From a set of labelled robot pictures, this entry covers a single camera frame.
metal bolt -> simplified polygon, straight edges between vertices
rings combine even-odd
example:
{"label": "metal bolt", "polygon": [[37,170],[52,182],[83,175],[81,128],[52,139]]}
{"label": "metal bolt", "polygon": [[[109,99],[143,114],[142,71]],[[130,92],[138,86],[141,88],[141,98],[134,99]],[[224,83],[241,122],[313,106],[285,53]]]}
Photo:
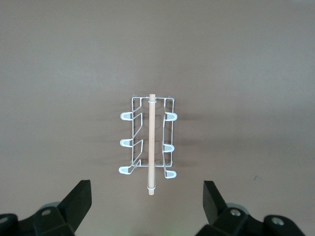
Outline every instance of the metal bolt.
{"label": "metal bolt", "polygon": [[277,218],[277,217],[273,217],[271,219],[272,223],[274,223],[275,225],[284,225],[284,222],[283,220],[281,220],[280,218]]}
{"label": "metal bolt", "polygon": [[241,213],[237,209],[232,209],[231,210],[231,214],[234,215],[234,216],[240,216],[241,215]]}
{"label": "metal bolt", "polygon": [[8,217],[4,217],[4,218],[0,219],[0,224],[4,223],[6,221],[8,221]]}
{"label": "metal bolt", "polygon": [[41,215],[44,216],[44,215],[49,215],[51,213],[51,210],[44,210]]}

wooden dowel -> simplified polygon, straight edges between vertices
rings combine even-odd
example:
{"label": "wooden dowel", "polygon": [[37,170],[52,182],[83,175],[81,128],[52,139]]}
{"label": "wooden dowel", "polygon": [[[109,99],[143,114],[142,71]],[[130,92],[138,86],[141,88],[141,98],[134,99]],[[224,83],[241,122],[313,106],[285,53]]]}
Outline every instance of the wooden dowel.
{"label": "wooden dowel", "polygon": [[[148,187],[155,186],[155,124],[156,124],[156,95],[150,94],[149,99],[149,171],[148,171]],[[149,195],[154,195],[154,190],[149,190]]]}

gray surface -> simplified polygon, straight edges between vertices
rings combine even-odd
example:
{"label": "gray surface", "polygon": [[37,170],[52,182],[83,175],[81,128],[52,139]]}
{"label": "gray surface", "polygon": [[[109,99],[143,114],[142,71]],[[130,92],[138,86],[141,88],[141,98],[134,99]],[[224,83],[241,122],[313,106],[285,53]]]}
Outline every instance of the gray surface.
{"label": "gray surface", "polygon": [[[315,232],[313,1],[0,1],[0,212],[90,179],[77,235],[194,235],[203,180]],[[130,98],[176,98],[174,170],[118,173]]]}

black mount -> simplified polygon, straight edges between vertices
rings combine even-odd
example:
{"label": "black mount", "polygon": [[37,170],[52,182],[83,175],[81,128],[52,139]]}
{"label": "black mount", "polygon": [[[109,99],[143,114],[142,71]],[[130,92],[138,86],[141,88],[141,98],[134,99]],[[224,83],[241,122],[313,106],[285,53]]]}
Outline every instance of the black mount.
{"label": "black mount", "polygon": [[15,214],[0,215],[0,236],[73,236],[91,205],[91,182],[82,180],[57,207],[45,207],[21,221]]}
{"label": "black mount", "polygon": [[203,209],[209,225],[196,236],[305,236],[286,217],[268,215],[260,222],[241,209],[228,207],[213,181],[204,181]]}

screw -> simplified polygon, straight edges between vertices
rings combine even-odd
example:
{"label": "screw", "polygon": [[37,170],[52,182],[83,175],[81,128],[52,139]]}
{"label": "screw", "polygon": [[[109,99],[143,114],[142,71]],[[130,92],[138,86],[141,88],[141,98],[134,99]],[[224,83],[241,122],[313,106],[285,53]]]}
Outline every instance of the screw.
{"label": "screw", "polygon": [[234,216],[240,216],[240,215],[241,215],[241,213],[240,213],[239,210],[237,210],[237,209],[232,209],[230,212],[231,212],[231,214],[234,215]]}
{"label": "screw", "polygon": [[44,210],[41,215],[44,216],[44,215],[49,215],[51,213],[51,210]]}
{"label": "screw", "polygon": [[4,218],[0,219],[0,224],[4,223],[6,221],[8,221],[8,217],[4,217]]}
{"label": "screw", "polygon": [[281,220],[280,218],[277,218],[277,217],[273,217],[271,219],[272,223],[274,223],[275,225],[284,225],[284,222],[283,220]]}

